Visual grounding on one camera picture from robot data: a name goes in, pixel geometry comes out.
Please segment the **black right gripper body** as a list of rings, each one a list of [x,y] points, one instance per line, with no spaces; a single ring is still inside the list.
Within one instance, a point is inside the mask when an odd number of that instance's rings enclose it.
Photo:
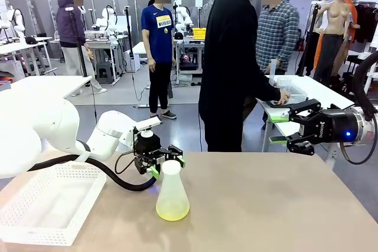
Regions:
[[[353,142],[359,132],[357,118],[351,110],[320,110],[299,119],[298,123],[300,135],[314,145]]]

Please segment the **person's right hand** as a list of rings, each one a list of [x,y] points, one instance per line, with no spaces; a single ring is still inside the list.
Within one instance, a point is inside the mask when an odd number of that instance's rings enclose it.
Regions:
[[[280,99],[276,102],[277,105],[287,104],[291,98],[291,94],[286,90],[280,90]]]

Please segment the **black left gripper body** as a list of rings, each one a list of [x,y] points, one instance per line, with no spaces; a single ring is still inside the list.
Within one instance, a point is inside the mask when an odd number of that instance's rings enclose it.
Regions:
[[[160,162],[166,160],[168,149],[161,146],[160,138],[152,133],[149,137],[143,137],[142,132],[136,136],[134,143],[134,164],[140,174],[146,174],[146,165],[150,161]]]

